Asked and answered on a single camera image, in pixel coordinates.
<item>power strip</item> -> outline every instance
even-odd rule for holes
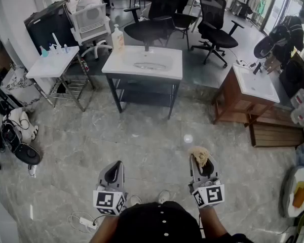
[[[85,219],[83,217],[80,217],[80,223],[83,224],[83,225],[85,225],[86,227],[91,228],[91,229],[97,229],[97,223],[96,223],[96,225],[93,225],[92,221],[89,221],[89,220],[87,220],[87,219]]]

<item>white table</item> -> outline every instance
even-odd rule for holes
[[[192,5],[191,5],[191,7],[189,9],[189,14],[192,13],[193,6],[194,5],[199,5],[200,6],[200,3],[201,3],[200,0],[193,0]],[[194,32],[194,30],[196,28],[196,25],[197,25],[197,22],[198,22],[198,19],[201,16],[201,14],[202,14],[202,8],[200,8],[200,10],[199,10],[199,13],[198,13],[198,16],[197,16],[197,20],[196,20],[196,22],[194,24],[194,27],[192,28],[192,32]]]
[[[84,89],[84,87],[87,85],[88,82],[90,82],[92,88],[94,89],[94,85],[88,76],[85,67],[81,61],[80,55],[79,55],[79,47],[69,47],[68,53],[65,53],[64,49],[63,53],[61,54],[53,54],[51,51],[49,51],[48,57],[40,57],[33,67],[29,70],[26,77],[27,78],[45,78],[45,77],[55,77],[57,78],[57,82],[53,85],[53,88],[51,89],[49,95],[47,96],[43,91],[40,91],[41,94],[45,97],[46,100],[54,107],[55,105],[49,100],[48,97],[53,98],[63,98],[63,99],[72,99],[75,101],[77,106],[82,110],[85,111],[82,105],[79,102],[80,95]],[[80,63],[81,69],[84,72],[85,76],[87,76],[87,80],[70,80],[70,83],[67,84],[65,78],[63,77],[68,68],[70,67],[70,64],[73,62],[73,60],[77,58],[78,62]],[[57,89],[60,84],[63,84],[66,93],[57,93]]]
[[[102,72],[119,113],[120,102],[133,102],[169,107],[170,118],[182,80],[182,51],[150,47],[146,52],[144,46],[125,46],[111,53]],[[121,90],[119,97],[116,90]]]

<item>shoe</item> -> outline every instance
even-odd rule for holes
[[[142,200],[137,195],[133,195],[130,198],[130,203],[131,203],[131,207],[134,206],[134,205],[141,205],[142,204]]]
[[[170,199],[170,192],[167,190],[163,190],[159,194],[158,203],[163,204],[164,202],[168,201]]]

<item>white sink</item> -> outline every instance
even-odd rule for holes
[[[260,73],[259,71],[255,75],[249,68],[237,64],[233,65],[233,69],[242,94],[263,98],[275,103],[280,102],[267,72]]]
[[[102,72],[182,79],[182,51],[150,47],[146,52],[143,46],[125,46],[111,53]]]

